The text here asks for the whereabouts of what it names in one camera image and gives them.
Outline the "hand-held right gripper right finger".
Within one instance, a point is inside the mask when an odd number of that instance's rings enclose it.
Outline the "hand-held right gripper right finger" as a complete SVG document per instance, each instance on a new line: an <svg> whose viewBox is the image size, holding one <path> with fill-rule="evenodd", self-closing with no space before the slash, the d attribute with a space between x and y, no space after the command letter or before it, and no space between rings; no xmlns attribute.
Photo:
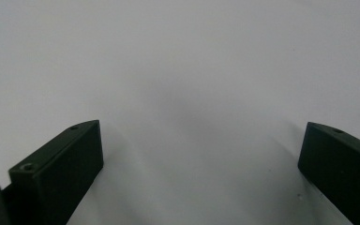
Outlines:
<svg viewBox="0 0 360 225"><path fill-rule="evenodd" d="M353 225L360 225L359 139L309 122L298 168Z"/></svg>

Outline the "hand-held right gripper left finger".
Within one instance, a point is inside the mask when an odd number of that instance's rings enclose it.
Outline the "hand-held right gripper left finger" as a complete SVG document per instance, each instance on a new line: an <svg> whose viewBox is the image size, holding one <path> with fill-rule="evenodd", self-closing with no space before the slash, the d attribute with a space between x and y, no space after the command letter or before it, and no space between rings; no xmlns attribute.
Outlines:
<svg viewBox="0 0 360 225"><path fill-rule="evenodd" d="M9 169L14 225L66 225L102 168L99 121L65 129Z"/></svg>

